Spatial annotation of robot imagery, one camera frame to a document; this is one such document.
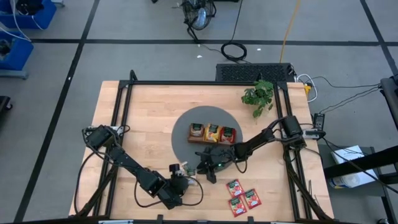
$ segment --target gray circular platform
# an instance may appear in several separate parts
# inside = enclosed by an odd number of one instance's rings
[[[175,156],[180,162],[187,161],[192,168],[196,168],[200,163],[200,156],[195,152],[203,152],[206,147],[213,146],[213,144],[202,144],[188,142],[188,135],[191,123],[215,124],[234,128],[236,130],[235,142],[242,142],[243,135],[241,127],[235,118],[227,111],[214,106],[198,106],[185,112],[177,122],[175,122],[172,131],[172,147]],[[229,147],[224,145],[217,145],[219,147]]]

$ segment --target white cable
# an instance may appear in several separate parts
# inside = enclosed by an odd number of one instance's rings
[[[22,34],[23,36],[25,36],[25,39],[24,39],[24,40],[27,40],[27,41],[31,42],[31,40],[29,39],[29,37],[26,36],[25,33],[23,33],[23,31],[22,31],[22,30],[19,28],[19,26],[18,26],[17,17],[16,17],[16,15],[15,15],[15,9],[16,9],[17,4],[16,4],[15,0],[12,0],[12,3],[13,3],[12,15],[14,16],[15,25],[17,26],[19,32],[21,32],[21,34]]]
[[[297,77],[297,80],[299,80],[299,78],[302,77],[302,76],[307,77],[307,78],[311,81],[312,86],[313,86],[313,89],[315,90],[315,97],[312,98],[311,100],[308,100],[308,102],[311,103],[312,101],[316,100],[316,98],[318,97],[318,91],[317,91],[317,88],[315,87],[314,82],[312,81],[312,78],[311,78],[309,75],[307,75],[307,74],[301,74],[301,75],[299,75],[299,76]]]
[[[43,28],[41,28],[41,27],[38,25],[38,23],[36,22],[36,20],[35,20],[35,18],[33,17],[33,15],[32,15],[32,19],[33,19],[33,22],[35,22],[36,26],[37,26],[39,29],[44,30]]]
[[[19,39],[22,39],[22,40],[27,40],[26,38],[18,37],[17,35],[14,35],[14,34],[12,34],[12,33],[9,33],[8,31],[6,31],[5,29],[3,29],[2,27],[0,27],[0,29],[1,29],[3,32],[5,32],[6,34],[11,35],[11,36],[13,36],[13,37],[15,37],[15,38],[19,38]]]

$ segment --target gray floor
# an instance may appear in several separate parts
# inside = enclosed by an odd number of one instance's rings
[[[171,8],[176,2],[100,0],[88,39],[188,40],[182,11]],[[397,42],[398,1],[366,2],[384,40]],[[65,0],[66,7],[58,9],[47,30],[26,34],[34,39],[80,39],[93,3]],[[245,0],[235,39],[282,40],[294,4],[293,0]],[[239,4],[216,5],[217,16],[198,33],[201,39],[231,38]],[[303,0],[288,39],[377,42],[359,0]],[[0,223],[12,222],[16,215],[77,43],[34,44],[24,68],[29,79],[0,79],[0,95],[11,96],[14,103],[0,129]],[[250,62],[279,61],[280,45],[246,47]],[[389,51],[398,60],[398,47]],[[321,75],[336,85],[373,84],[392,75],[380,46],[288,45],[284,61],[292,63],[297,73]],[[24,220],[68,215],[84,150],[79,132],[91,123],[102,81],[125,79],[130,69],[140,80],[214,80],[217,63],[229,62],[195,44],[85,44]],[[315,84],[319,96],[310,103],[312,113],[360,91],[334,89],[321,80]],[[374,146],[379,151],[398,144],[397,130],[379,93],[329,112],[325,130],[330,141],[341,145]],[[398,210],[398,197],[391,198]],[[377,197],[339,197],[331,192],[331,201],[342,221],[375,223],[385,217]]]

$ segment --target black cable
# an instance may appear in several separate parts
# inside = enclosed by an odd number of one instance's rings
[[[346,148],[337,146],[336,144],[334,144],[333,142],[331,142],[331,141],[329,141],[329,140],[327,140],[327,139],[325,139],[325,138],[322,138],[322,139],[323,139],[324,141],[327,141],[327,142],[330,143],[331,145],[333,145],[333,146],[335,146],[335,147],[337,147],[337,148],[339,148],[339,149],[342,149],[342,150],[344,150],[344,151],[346,151],[346,152],[348,152],[348,153],[352,153],[352,154],[362,154],[362,155],[364,155],[364,156],[367,156],[367,155],[368,155],[368,154],[366,154],[365,152],[356,152],[356,151],[351,150],[351,149],[346,149]]]
[[[373,91],[374,89],[378,89],[378,88],[379,88],[379,86],[376,86],[376,87],[370,88],[370,89],[368,89],[368,90],[366,90],[366,91],[362,91],[361,93],[357,93],[357,94],[355,94],[354,96],[351,96],[351,97],[349,97],[349,98],[347,98],[347,99],[345,99],[345,100],[342,100],[342,101],[340,101],[339,103],[337,103],[337,104],[335,104],[335,105],[331,105],[331,106],[328,106],[328,107],[325,108],[325,109],[320,110],[319,113],[322,113],[322,111],[325,111],[325,110],[327,110],[327,109],[329,109],[329,108],[338,106],[339,104],[344,103],[344,102],[346,102],[346,101],[348,101],[348,100],[350,100],[350,99],[352,99],[352,98],[355,98],[355,97],[357,97],[358,95],[361,95],[361,94],[363,94],[363,93],[367,93],[367,92],[369,92],[369,91]]]
[[[235,57],[235,56],[228,55],[227,53],[225,53],[224,48],[225,48],[226,46],[229,46],[229,45],[234,45],[234,46],[237,46],[237,47],[239,47],[240,49],[242,49],[242,50],[243,50],[242,56]],[[228,60],[230,60],[230,61],[232,61],[232,62],[236,62],[236,63],[238,63],[240,60],[244,60],[244,59],[246,58],[246,56],[248,56],[248,50],[247,50],[247,48],[246,48],[243,44],[239,44],[239,43],[236,43],[236,42],[228,42],[228,43],[223,44],[223,45],[221,46],[221,53],[223,54],[223,56],[224,56],[225,58],[227,58]]]
[[[307,147],[304,147],[303,149],[306,149],[306,150],[308,150],[308,151],[310,151],[310,152],[312,152],[312,153],[317,154],[319,157],[321,157],[321,154],[320,154],[319,152],[313,150],[313,149],[309,149],[309,148],[307,148]]]
[[[134,200],[136,201],[136,203],[137,203],[138,206],[140,206],[141,208],[149,208],[149,207],[151,207],[151,206],[153,206],[153,205],[157,205],[158,203],[162,203],[162,201],[159,200],[159,201],[157,201],[157,202],[150,203],[149,205],[141,205],[141,204],[138,202],[138,199],[137,199],[137,184],[138,184],[138,181],[136,181],[136,184],[134,185]]]
[[[199,181],[196,180],[195,178],[189,177],[189,176],[184,176],[184,177],[185,177],[185,178],[188,178],[188,179],[192,179],[193,181],[195,181],[196,183],[198,183],[198,185],[199,185],[199,187],[200,187],[200,191],[201,191],[201,198],[200,198],[199,202],[197,202],[197,203],[193,203],[193,204],[182,203],[182,205],[185,205],[185,206],[196,206],[196,205],[199,205],[199,204],[203,201],[203,197],[205,196],[205,194],[203,193],[203,187],[201,186],[201,184],[199,183]]]
[[[235,159],[234,159],[234,156],[232,155],[232,152],[225,152],[226,154],[228,154],[230,157],[231,157],[231,160],[232,160],[232,162],[235,164],[235,166],[236,166],[236,168],[237,168],[237,170],[241,173],[241,174],[244,174],[246,171],[247,171],[247,169],[248,169],[248,155],[247,155],[247,153],[244,155],[244,170],[241,170],[240,168],[239,168],[239,166],[238,166],[238,163],[235,161]]]
[[[372,86],[378,86],[378,85],[380,85],[380,83],[378,83],[378,84],[373,84],[373,85],[360,85],[360,86],[335,86],[335,85],[332,85],[330,82],[329,82],[329,80],[327,80],[325,77],[321,77],[321,76],[319,76],[319,77],[313,77],[313,78],[311,78],[311,80],[314,80],[314,79],[317,79],[317,78],[322,78],[322,79],[324,79],[331,87],[333,87],[333,88],[362,88],[362,87],[372,87]]]
[[[363,172],[364,174],[370,176],[372,179],[374,179],[376,182],[378,182],[379,184],[381,184],[382,186],[392,190],[394,193],[398,194],[398,190],[393,189],[392,187],[388,186],[387,184],[383,183],[382,181],[380,181],[379,179],[377,179],[376,177],[374,177],[373,175],[371,175],[370,173],[366,172],[364,169],[360,168],[358,165],[356,165],[354,162],[344,158],[343,156],[339,155],[338,153],[336,153],[329,145],[328,141],[326,141],[326,145],[328,146],[328,148],[330,149],[330,151],[332,153],[334,153],[336,156],[342,158],[344,161],[348,162],[349,164],[351,164],[353,167],[355,167],[357,170]]]
[[[123,127],[123,132],[122,132],[121,134],[125,134],[125,133],[127,133],[128,131],[131,130],[131,127],[125,124],[124,126],[118,127],[117,130],[116,130],[116,132],[119,131],[119,129],[120,129],[121,127]]]
[[[357,97],[357,98],[355,98],[355,99],[349,100],[349,101],[347,101],[346,103],[343,103],[342,105],[339,105],[339,106],[337,106],[337,107],[335,107],[335,108],[333,108],[333,109],[327,110],[327,111],[324,112],[324,114],[326,114],[327,112],[331,112],[331,111],[333,111],[333,110],[335,110],[335,109],[337,109],[337,108],[340,108],[340,107],[346,105],[347,103],[350,103],[350,102],[352,102],[352,101],[354,101],[354,100],[357,100],[357,99],[359,99],[359,98],[361,98],[361,97],[367,96],[367,95],[369,95],[369,94],[371,94],[371,93],[373,93],[373,92],[375,92],[375,91],[378,91],[378,88],[375,89],[375,90],[372,90],[372,91],[370,91],[370,92],[368,92],[368,93],[366,93],[365,95],[362,95],[362,96],[359,96],[359,97]]]
[[[231,40],[230,40],[228,43],[225,43],[225,44],[223,44],[223,45],[221,46],[221,53],[224,55],[224,57],[226,57],[228,60],[230,60],[230,61],[232,61],[232,62],[236,62],[236,63],[237,63],[238,61],[240,61],[240,60],[243,61],[243,60],[246,58],[246,56],[248,55],[248,50],[247,50],[247,48],[246,48],[243,44],[239,44],[239,43],[236,43],[236,42],[232,42],[233,39],[234,39],[234,37],[235,37],[236,26],[238,25],[239,16],[240,16],[240,14],[241,14],[242,3],[243,3],[243,0],[241,0],[241,4],[240,4],[240,6],[239,6],[238,16],[237,16],[237,18],[236,18],[236,22],[235,22],[235,27],[234,27],[234,32],[233,32],[232,38],[231,38]],[[232,56],[232,55],[226,54],[225,51],[224,51],[224,48],[225,48],[226,46],[229,46],[229,45],[235,45],[235,46],[239,47],[240,49],[242,49],[242,50],[243,50],[243,55],[240,56],[240,57],[234,57],[234,56]]]
[[[85,164],[87,163],[88,159],[93,156],[95,153],[92,152],[90,155],[87,156],[87,158],[83,161],[83,163],[80,166],[79,169],[79,173],[77,174],[77,182],[76,182],[76,188],[75,188],[75,196],[73,198],[73,207],[75,209],[75,213],[77,214],[79,212],[79,209],[77,209],[77,193],[79,191],[79,184],[80,184],[80,176],[81,176],[81,172],[85,166]]]
[[[234,162],[234,163],[235,163],[235,166],[236,166],[237,170],[238,170],[241,174],[244,174],[244,173],[247,171],[247,169],[248,169],[248,157],[247,157],[247,156],[246,156],[246,159],[244,160],[244,170],[241,170],[241,169],[239,168],[237,162]]]
[[[294,160],[296,160],[296,157],[294,157],[291,161],[288,161],[287,158],[286,158],[286,153],[285,153],[285,151],[284,151],[284,153],[283,153],[283,155],[282,155],[282,158],[283,158],[283,160],[284,160],[285,162],[293,162]]]

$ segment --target red snack packet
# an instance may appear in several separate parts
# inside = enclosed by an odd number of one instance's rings
[[[242,215],[243,213],[247,212],[243,201],[241,201],[239,197],[229,200],[229,206],[231,207],[231,211],[234,214],[234,217],[237,217],[238,215]]]
[[[234,128],[223,127],[221,128],[221,137],[218,144],[232,145],[235,143],[236,131]]]
[[[239,183],[239,180],[232,180],[228,184],[226,184],[226,188],[229,190],[229,193],[232,195],[232,197],[238,197],[240,195],[244,195],[244,190],[241,186],[241,183]]]
[[[252,209],[256,206],[261,205],[260,198],[256,192],[256,190],[251,189],[244,193],[244,198],[246,199],[246,203],[248,204],[249,209]]]

